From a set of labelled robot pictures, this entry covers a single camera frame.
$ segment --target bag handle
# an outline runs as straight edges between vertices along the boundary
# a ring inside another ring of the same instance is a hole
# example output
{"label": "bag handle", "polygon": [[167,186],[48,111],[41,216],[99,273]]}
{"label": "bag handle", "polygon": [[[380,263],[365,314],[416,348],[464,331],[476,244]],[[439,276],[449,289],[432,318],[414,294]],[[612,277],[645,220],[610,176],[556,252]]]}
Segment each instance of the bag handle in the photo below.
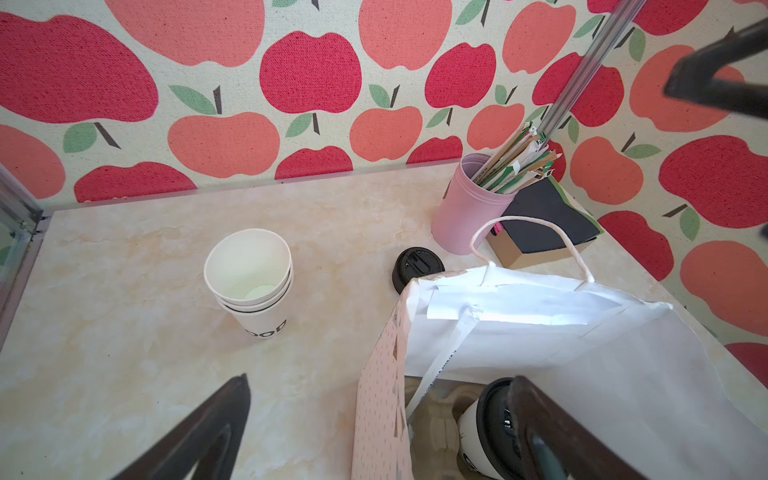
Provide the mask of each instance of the bag handle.
{"label": "bag handle", "polygon": [[476,257],[478,257],[481,260],[484,260],[486,263],[488,263],[488,268],[485,269],[485,275],[483,276],[483,283],[485,283],[485,278],[488,276],[488,272],[493,270],[496,267],[496,264],[491,260],[490,258],[486,257],[482,253],[478,252],[475,248],[475,241],[478,238],[478,235],[481,232],[484,232],[493,225],[496,222],[499,222],[501,220],[523,220],[526,222],[531,223],[538,223],[539,225],[544,225],[545,227],[550,227],[552,230],[554,230],[563,240],[563,243],[565,243],[565,248],[568,249],[568,252],[571,253],[571,256],[574,257],[574,260],[576,260],[576,264],[579,267],[579,270],[581,270],[581,275],[584,278],[585,283],[594,283],[594,276],[592,276],[592,272],[589,271],[589,267],[587,267],[587,264],[584,263],[584,259],[581,258],[581,254],[576,250],[576,247],[574,247],[573,242],[571,242],[571,239],[568,238],[568,235],[561,229],[558,225],[547,222],[546,220],[542,220],[541,218],[533,218],[533,217],[520,217],[518,215],[506,215],[504,217],[497,217],[493,220],[489,220],[483,224],[482,227],[478,229],[478,231],[475,232],[474,235],[472,235],[472,240],[470,240],[469,248],[472,250],[472,253],[475,254]]}

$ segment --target stacked paper cups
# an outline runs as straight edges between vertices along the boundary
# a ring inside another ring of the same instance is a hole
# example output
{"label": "stacked paper cups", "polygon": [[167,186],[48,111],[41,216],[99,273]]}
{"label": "stacked paper cups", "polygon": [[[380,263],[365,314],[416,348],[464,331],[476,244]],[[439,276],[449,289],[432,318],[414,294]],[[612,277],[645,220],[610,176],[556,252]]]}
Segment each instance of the stacked paper cups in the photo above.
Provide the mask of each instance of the stacked paper cups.
{"label": "stacked paper cups", "polygon": [[221,308],[249,334],[271,338],[288,323],[293,261],[277,233],[260,228],[232,233],[210,251],[203,276]]}

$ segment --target wall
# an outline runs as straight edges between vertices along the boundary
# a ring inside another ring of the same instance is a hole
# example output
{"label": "wall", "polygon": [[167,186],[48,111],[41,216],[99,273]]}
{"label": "wall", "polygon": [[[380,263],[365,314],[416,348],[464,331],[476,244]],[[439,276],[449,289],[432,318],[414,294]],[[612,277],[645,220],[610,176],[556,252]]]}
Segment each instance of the wall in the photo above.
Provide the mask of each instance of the wall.
{"label": "wall", "polygon": [[573,35],[585,0],[0,9],[0,163],[45,207],[497,147],[554,101],[596,26]]}
{"label": "wall", "polygon": [[[616,2],[589,3],[599,15]],[[553,135],[568,159],[566,190],[766,386],[768,241],[758,231],[768,222],[768,124],[662,98],[661,88],[678,58],[767,6],[648,0]],[[765,65],[762,53],[718,75],[765,84]]]}

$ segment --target pink object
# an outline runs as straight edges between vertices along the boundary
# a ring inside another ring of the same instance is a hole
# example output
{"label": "pink object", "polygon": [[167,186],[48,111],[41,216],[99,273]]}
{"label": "pink object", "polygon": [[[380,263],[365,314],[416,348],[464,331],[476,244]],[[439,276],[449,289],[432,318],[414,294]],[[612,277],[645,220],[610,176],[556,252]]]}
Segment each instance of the pink object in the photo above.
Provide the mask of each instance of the pink object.
{"label": "pink object", "polygon": [[[469,154],[456,166],[448,193],[432,220],[432,236],[441,247],[457,255],[469,255],[472,235],[485,222],[501,217],[515,199],[515,194],[493,194],[472,183],[470,177],[488,160],[489,155]],[[477,247],[485,238],[475,241]]]}

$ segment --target marble tabletop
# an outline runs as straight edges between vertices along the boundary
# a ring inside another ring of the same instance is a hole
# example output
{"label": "marble tabletop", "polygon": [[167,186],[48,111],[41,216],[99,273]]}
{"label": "marble tabletop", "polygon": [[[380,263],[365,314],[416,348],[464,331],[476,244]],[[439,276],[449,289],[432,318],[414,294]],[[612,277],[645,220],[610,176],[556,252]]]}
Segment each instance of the marble tabletop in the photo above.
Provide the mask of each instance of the marble tabletop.
{"label": "marble tabletop", "polygon": [[[430,220],[455,164],[57,212],[0,350],[0,478],[110,478],[230,377],[251,409],[233,478],[348,478],[356,381],[398,298],[407,247],[448,270]],[[254,339],[220,310],[203,263],[226,235],[291,247],[296,321]],[[486,243],[482,249],[492,252]],[[595,279],[672,302],[734,403],[768,431],[768,391],[618,243],[583,252]],[[577,276],[573,260],[524,269]]]}

